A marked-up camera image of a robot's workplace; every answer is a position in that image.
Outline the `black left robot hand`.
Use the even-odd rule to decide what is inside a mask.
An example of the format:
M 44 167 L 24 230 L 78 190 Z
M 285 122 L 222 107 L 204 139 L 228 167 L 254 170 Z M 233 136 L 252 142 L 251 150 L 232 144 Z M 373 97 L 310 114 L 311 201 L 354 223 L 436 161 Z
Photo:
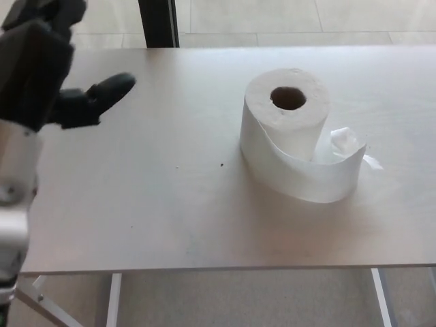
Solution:
M 129 73 L 113 75 L 87 91 L 62 89 L 75 48 L 72 26 L 85 1 L 15 1 L 1 29 L 1 119 L 34 132 L 99 125 L 100 116 L 134 87 Z

